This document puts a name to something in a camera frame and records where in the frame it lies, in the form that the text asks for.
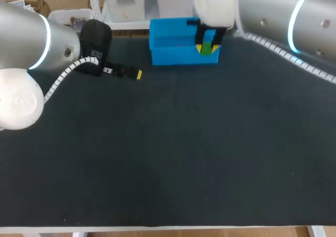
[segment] white spiral cable wrap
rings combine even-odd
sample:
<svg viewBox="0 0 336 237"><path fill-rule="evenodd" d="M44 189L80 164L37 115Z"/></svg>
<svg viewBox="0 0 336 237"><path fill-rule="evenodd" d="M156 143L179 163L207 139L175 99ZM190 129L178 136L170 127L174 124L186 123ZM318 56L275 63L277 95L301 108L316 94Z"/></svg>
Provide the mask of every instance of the white spiral cable wrap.
<svg viewBox="0 0 336 237"><path fill-rule="evenodd" d="M54 84L51 86L47 94L44 96L44 103L46 103L51 96L56 91L57 87L61 84L61 82L65 79L65 77L72 72L77 66L83 64L83 63L93 63L95 65L98 64L98 60L95 57L85 57L81 58L80 60L74 62L71 64L68 68L65 69L65 71L62 72L62 74L56 79Z"/></svg>
<svg viewBox="0 0 336 237"><path fill-rule="evenodd" d="M281 49L280 47L276 46L272 42L270 42L266 38L262 38L258 35L254 35L251 33L247 33L245 35L245 39L252 40L255 43L258 43L270 51L273 51L274 53L278 54L279 56L283 57L287 61L290 61L292 64L298 66L299 68L305 70L308 73L311 73L321 79L324 79L330 83L336 84L336 77L332 74L326 73L325 71L310 65L309 63L303 61L302 59L296 57L295 55L292 55L291 53L285 51L284 49Z"/></svg>

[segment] table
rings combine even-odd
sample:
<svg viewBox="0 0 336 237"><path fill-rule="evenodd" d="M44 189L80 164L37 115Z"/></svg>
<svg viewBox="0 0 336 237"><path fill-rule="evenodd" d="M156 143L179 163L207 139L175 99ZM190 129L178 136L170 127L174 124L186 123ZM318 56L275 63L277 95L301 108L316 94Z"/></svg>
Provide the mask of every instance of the table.
<svg viewBox="0 0 336 237"><path fill-rule="evenodd" d="M0 231L336 224L334 85L240 39L218 66L112 46L140 82L74 73L34 126L1 133ZM44 92L57 77L31 75Z"/></svg>

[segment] wooden floor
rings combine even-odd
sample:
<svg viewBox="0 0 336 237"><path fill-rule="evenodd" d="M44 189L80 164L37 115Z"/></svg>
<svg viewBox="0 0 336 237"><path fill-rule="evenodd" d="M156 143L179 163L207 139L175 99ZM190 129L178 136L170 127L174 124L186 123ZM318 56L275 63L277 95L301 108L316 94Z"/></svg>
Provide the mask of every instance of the wooden floor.
<svg viewBox="0 0 336 237"><path fill-rule="evenodd" d="M324 227L327 237L336 237L336 227ZM61 233L57 237L71 237ZM0 234L0 237L23 237L21 234ZM249 228L216 230L170 230L89 233L88 237L309 237L304 226L286 228Z"/></svg>

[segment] cable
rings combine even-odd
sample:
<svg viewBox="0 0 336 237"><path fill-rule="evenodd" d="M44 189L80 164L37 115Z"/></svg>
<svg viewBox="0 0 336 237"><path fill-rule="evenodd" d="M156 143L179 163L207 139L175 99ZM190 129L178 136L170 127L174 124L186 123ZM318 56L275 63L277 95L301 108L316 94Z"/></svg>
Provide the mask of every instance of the cable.
<svg viewBox="0 0 336 237"><path fill-rule="evenodd" d="M47 103L47 101L51 98L51 96L56 91L57 87L61 84L61 82L65 79L66 76L69 75L70 72L72 72L77 66L83 64L83 63L93 63L95 65L98 65L98 59L95 57L85 57L81 58L80 60L74 62L71 64L68 68L66 68L62 74L56 79L54 84L51 86L47 94L44 96L44 103Z"/></svg>
<svg viewBox="0 0 336 237"><path fill-rule="evenodd" d="M336 85L336 76L326 73L325 71L310 65L309 63L301 60L297 56L294 56L293 54L285 51L284 49L278 47L277 45L273 44L269 39L263 38L261 36L252 34L252 33L245 33L243 29L242 22L240 20L240 14L239 14L239 0L236 0L236 5L235 5L235 13L236 13L236 25L238 28L238 31L235 33L236 37L242 37L245 40L251 40L254 41L257 44L260 44L270 51L278 54L285 60L291 62L292 64L296 65L297 67L305 70L306 72L313 74L325 81L328 81L332 84Z"/></svg>

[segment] white shelf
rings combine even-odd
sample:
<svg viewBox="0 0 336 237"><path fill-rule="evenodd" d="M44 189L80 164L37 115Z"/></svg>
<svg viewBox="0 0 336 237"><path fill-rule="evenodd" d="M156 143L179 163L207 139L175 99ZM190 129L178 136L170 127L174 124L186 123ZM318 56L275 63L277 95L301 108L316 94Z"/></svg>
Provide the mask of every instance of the white shelf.
<svg viewBox="0 0 336 237"><path fill-rule="evenodd" d="M157 0L145 0L145 20L136 22L115 23L112 21L107 3L104 3L102 11L103 22L108 24L112 30L122 29L149 29L151 19L160 18Z"/></svg>

